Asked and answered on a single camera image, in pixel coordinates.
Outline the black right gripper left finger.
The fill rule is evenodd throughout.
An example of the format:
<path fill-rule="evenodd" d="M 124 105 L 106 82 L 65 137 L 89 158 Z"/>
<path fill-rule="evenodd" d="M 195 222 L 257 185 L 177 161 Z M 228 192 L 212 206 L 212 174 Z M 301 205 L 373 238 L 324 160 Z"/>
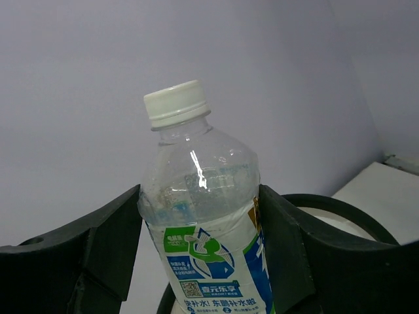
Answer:
<path fill-rule="evenodd" d="M 2 313 L 119 313 L 142 218 L 139 186 L 23 243 L 1 247 Z"/>

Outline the green white label bottle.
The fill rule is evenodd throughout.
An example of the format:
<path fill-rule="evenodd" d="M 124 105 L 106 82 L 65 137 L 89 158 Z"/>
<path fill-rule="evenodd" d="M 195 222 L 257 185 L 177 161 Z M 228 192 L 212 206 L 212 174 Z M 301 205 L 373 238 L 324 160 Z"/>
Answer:
<path fill-rule="evenodd" d="M 257 154 L 215 129 L 197 80 L 144 97 L 158 151 L 138 208 L 184 313 L 273 313 Z"/>

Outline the aluminium rail at table edge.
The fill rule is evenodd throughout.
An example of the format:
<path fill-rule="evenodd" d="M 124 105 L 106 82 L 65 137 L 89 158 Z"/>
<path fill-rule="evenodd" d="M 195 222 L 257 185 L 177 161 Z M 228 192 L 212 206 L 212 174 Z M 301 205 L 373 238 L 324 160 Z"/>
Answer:
<path fill-rule="evenodd" d="M 419 175 L 418 160 L 409 160 L 396 154 L 389 154 L 385 157 L 383 164 L 412 175 Z"/>

